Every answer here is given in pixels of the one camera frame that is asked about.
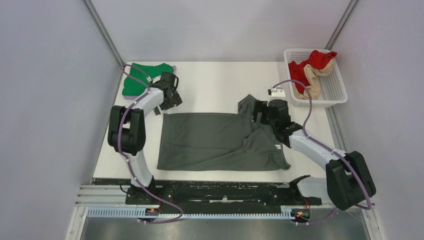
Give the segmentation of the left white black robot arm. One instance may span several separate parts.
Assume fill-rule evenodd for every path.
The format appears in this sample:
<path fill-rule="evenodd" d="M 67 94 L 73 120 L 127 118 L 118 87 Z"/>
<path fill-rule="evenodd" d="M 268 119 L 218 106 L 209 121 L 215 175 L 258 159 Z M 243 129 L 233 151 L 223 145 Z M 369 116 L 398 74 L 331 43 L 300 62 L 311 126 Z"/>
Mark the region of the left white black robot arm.
<path fill-rule="evenodd" d="M 150 186 L 154 177 L 143 152 L 147 139 L 145 118 L 151 112 L 159 115 L 180 105 L 178 86 L 179 78 L 174 73 L 163 72 L 128 106 L 114 105 L 110 110 L 107 143 L 124 159 L 131 184 L 140 188 L 137 196 L 145 204 L 157 198 L 157 190 Z"/>

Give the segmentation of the dark grey t shirt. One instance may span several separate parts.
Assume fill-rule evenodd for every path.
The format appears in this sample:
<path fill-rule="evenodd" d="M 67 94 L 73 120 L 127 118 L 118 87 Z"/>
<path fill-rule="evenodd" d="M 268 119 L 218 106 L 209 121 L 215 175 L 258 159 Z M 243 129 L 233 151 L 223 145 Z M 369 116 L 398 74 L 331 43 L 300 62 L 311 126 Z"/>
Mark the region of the dark grey t shirt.
<path fill-rule="evenodd" d="M 275 171 L 291 165 L 269 125 L 252 121 L 255 97 L 237 113 L 164 114 L 157 169 L 165 171 Z"/>

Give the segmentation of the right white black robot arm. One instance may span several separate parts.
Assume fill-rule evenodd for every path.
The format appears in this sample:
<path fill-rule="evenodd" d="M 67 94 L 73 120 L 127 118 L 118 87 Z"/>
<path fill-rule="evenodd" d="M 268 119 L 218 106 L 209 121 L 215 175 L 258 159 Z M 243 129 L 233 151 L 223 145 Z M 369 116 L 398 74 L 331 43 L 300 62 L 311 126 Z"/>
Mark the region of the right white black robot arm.
<path fill-rule="evenodd" d="M 289 189 L 289 199 L 302 204 L 313 186 L 323 186 L 324 196 L 340 210 L 358 207 L 372 209 L 371 197 L 377 190 L 364 156 L 358 151 L 346 152 L 320 141 L 308 133 L 305 124 L 291 120 L 288 103 L 282 99 L 254 102 L 252 120 L 269 125 L 276 140 L 292 150 L 302 153 L 319 165 L 325 178 L 306 176 Z"/>

